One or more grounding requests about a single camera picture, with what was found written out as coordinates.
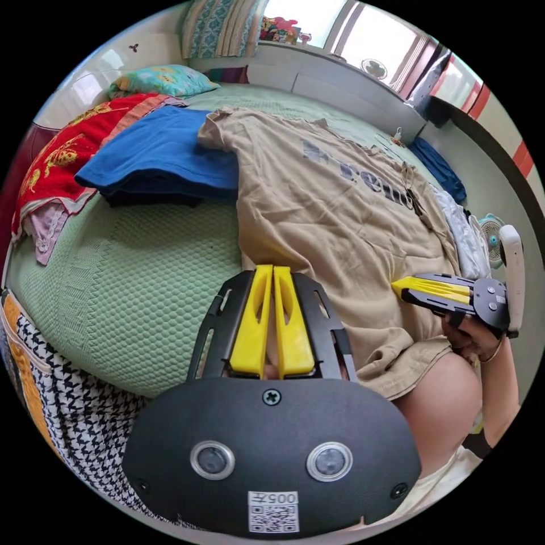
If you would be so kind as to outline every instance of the knee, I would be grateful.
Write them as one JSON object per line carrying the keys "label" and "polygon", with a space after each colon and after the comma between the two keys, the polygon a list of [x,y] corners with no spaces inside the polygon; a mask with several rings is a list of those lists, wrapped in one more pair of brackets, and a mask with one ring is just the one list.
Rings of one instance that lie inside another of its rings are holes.
{"label": "knee", "polygon": [[409,423],[422,475],[448,462],[481,409],[479,377],[463,358],[443,356],[407,395],[395,401]]}

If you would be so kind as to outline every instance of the person's hand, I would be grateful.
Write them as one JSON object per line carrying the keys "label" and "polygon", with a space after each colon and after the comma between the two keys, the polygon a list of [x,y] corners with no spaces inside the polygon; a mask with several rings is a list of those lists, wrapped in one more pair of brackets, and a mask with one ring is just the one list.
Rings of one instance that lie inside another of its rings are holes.
{"label": "person's hand", "polygon": [[464,358],[475,354],[480,360],[487,360],[497,350],[501,340],[476,318],[466,315],[458,328],[449,325],[450,316],[442,319],[443,334],[452,344],[452,349]]}

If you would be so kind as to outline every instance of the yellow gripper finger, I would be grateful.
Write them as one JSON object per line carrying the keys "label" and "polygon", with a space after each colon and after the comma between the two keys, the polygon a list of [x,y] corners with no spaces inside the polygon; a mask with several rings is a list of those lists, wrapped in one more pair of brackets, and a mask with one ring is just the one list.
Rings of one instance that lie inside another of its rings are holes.
{"label": "yellow gripper finger", "polygon": [[308,375],[314,356],[289,267],[274,267],[278,374]]}
{"label": "yellow gripper finger", "polygon": [[236,374],[263,378],[273,283],[272,265],[258,265],[229,363]]}
{"label": "yellow gripper finger", "polygon": [[469,304],[470,291],[468,286],[449,284],[440,280],[418,278],[417,276],[406,276],[392,282],[392,288],[400,299],[403,299],[403,290],[415,290],[428,295],[449,299],[464,305]]}

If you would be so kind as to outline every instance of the red blanket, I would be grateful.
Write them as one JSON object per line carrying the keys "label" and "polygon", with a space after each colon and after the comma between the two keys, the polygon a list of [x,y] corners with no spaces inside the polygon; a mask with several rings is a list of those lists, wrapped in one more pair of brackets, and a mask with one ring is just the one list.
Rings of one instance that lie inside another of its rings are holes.
{"label": "red blanket", "polygon": [[45,146],[23,179],[11,224],[14,242],[23,234],[24,218],[41,206],[61,203],[71,215],[95,194],[74,180],[78,170],[107,142],[168,97],[136,94],[104,102],[69,123]]}

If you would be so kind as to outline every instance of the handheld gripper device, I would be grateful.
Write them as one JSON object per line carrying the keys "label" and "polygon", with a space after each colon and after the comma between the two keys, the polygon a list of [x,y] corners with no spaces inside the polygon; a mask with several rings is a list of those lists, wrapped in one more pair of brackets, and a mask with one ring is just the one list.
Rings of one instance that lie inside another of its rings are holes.
{"label": "handheld gripper device", "polygon": [[[278,380],[263,380],[270,315]],[[140,412],[122,465],[157,515],[277,541],[376,522],[421,472],[406,420],[358,383],[322,286],[271,265],[223,284],[186,381]]]}
{"label": "handheld gripper device", "polygon": [[467,280],[449,274],[418,274],[392,283],[406,303],[429,308],[438,316],[451,315],[458,327],[465,315],[478,318],[495,336],[518,337],[522,325],[525,271],[522,243],[512,225],[499,232],[506,283],[492,278]]}

